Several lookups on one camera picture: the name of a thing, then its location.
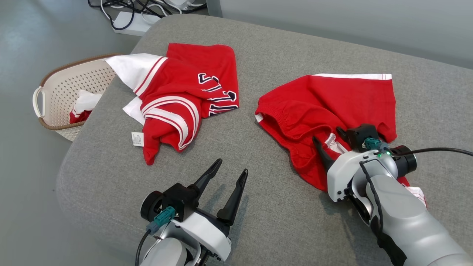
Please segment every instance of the robotic arm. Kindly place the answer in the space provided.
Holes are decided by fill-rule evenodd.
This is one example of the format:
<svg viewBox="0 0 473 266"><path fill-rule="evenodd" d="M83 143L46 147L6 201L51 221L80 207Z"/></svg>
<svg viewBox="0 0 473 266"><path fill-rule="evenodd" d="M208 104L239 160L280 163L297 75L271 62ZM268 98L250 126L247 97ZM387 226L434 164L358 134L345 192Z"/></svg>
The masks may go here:
<svg viewBox="0 0 473 266"><path fill-rule="evenodd" d="M352 151L335 161L313 138L327 170L328 194L334 202L348 199L353 203L393 265L473 266L470 256L426 206L396 180L417 168L413 154L402 155L410 150L367 147L366 139L379 139L373 125L338 131Z"/></svg>
<svg viewBox="0 0 473 266"><path fill-rule="evenodd" d="M147 234L155 234L157 241L146 253L141 266L204 266L209 257L223 261L228 258L231 251L230 226L237 215L248 170L241 173L235 190L217 216L197 208L199 198L221 164L222 159L215 161L188 187L177 183L163 193L154 191L146 197L141 206L141 216L151 222Z"/></svg>

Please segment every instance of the basket handle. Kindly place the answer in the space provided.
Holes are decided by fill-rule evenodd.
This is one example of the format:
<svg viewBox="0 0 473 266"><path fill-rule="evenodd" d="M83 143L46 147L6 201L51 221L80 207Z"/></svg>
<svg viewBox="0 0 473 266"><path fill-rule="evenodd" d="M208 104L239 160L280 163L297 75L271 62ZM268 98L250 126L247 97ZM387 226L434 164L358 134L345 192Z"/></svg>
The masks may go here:
<svg viewBox="0 0 473 266"><path fill-rule="evenodd" d="M36 113L36 116L37 117L44 117L44 111L46 109L46 98L44 97L44 91L42 90L43 87L39 86L35 92L33 93L33 109L35 110L35 113ZM41 92L42 96L43 96L43 111L40 112L39 111L39 107L38 107L38 95L39 93Z"/></svg>

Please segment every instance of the white laundry basket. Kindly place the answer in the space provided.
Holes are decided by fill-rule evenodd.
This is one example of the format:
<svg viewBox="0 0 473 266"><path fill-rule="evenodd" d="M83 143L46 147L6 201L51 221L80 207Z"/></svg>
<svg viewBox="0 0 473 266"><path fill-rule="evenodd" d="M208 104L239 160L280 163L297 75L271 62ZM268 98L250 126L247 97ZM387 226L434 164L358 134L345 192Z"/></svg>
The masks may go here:
<svg viewBox="0 0 473 266"><path fill-rule="evenodd" d="M69 124L69 113L83 89L103 93L115 77L113 69L104 59L119 55L107 54L87 58L57 68L47 74L33 94L33 108L45 128L54 130L66 139L74 141L82 125ZM42 111L38 107L38 95L42 94Z"/></svg>

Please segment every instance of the power strip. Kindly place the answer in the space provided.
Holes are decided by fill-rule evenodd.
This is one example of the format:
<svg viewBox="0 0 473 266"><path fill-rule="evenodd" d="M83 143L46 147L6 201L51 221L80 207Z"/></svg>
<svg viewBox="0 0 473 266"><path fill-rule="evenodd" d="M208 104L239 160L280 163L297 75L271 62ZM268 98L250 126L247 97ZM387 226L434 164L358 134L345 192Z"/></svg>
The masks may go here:
<svg viewBox="0 0 473 266"><path fill-rule="evenodd" d="M153 16L153 15L144 14L143 16L149 22L156 23L159 20L159 17ZM118 14L117 18L115 19L114 25L117 28L122 28L130 22L130 19L131 19L131 13L130 12L121 11ZM122 34L128 34L128 35L135 35L135 36L142 36L143 37L143 35L145 35L145 33L149 30L149 28L151 26L152 25L150 23L143 20L143 17L141 16L141 14L136 14L135 13L135 16L133 17L133 22L130 24L130 26L128 28L122 29L122 30L114 29L114 31L116 33L122 33Z"/></svg>

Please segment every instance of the folded clothing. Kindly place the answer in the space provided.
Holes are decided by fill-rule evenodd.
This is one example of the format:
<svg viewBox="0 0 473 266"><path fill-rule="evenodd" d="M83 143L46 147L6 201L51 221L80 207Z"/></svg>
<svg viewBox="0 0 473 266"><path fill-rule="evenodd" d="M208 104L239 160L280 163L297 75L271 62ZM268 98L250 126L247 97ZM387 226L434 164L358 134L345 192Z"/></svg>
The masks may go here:
<svg viewBox="0 0 473 266"><path fill-rule="evenodd" d="M154 163L161 142L182 152L197 135L202 118L239 107L231 47L169 44L166 55L140 53L105 60L138 97L124 110L144 121L143 155L148 165Z"/></svg>
<svg viewBox="0 0 473 266"><path fill-rule="evenodd" d="M78 96L79 97L72 107L72 111L69 113L70 124L86 121L102 97L102 94L93 94L81 89L79 90Z"/></svg>
<svg viewBox="0 0 473 266"><path fill-rule="evenodd" d="M389 74L317 74L279 86L258 101L256 120L289 150L300 176L327 191L327 175L312 142L337 159L350 150L336 131L373 124L387 142L396 138L396 100Z"/></svg>

